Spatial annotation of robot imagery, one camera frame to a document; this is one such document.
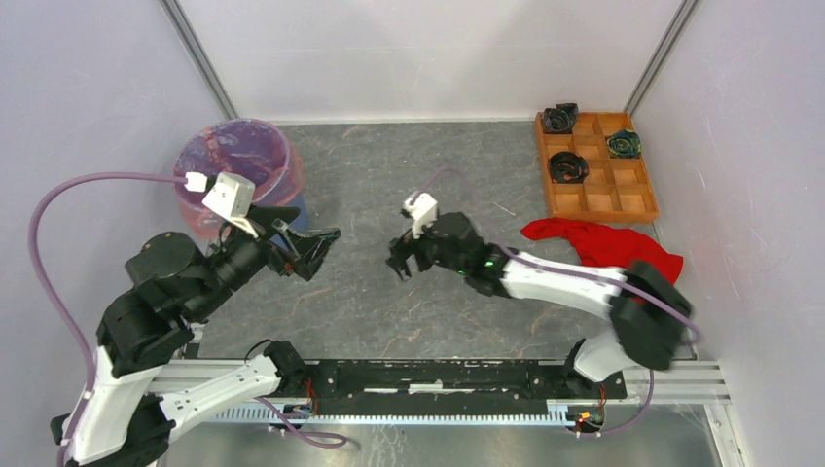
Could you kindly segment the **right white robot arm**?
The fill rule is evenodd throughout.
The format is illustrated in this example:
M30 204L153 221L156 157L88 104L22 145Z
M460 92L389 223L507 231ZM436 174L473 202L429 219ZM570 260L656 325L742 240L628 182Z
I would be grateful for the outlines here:
M563 305L607 322L609 330L577 342L568 354L561 381L575 397L630 367L669 370L686 334L695 331L692 305L653 265L639 261L623 269L542 259L484 240L461 212L413 219L390 241L386 263L406 278L409 259L420 271L456 272L482 295Z

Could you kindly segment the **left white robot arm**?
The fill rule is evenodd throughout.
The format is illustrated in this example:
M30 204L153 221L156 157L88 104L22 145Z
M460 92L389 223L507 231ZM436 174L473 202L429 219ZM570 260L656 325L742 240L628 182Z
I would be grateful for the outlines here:
M194 387L160 394L155 377L193 341L194 326L227 302L259 271L310 280L337 228L299 232L295 207L254 206L240 225L224 222L199 248L185 233L159 233L126 262L131 287L110 303L96 330L93 385L75 410L52 421L66 466L147 466L183 434L250 399L294 396L307 369L287 341Z

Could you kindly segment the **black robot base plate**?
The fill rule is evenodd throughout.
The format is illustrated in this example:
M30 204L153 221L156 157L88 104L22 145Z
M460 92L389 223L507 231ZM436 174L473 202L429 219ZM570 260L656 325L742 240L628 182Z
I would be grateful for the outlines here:
M341 360L305 363L271 398L310 402L316 415L543 414L550 401L627 397L624 376L587 382L560 361Z

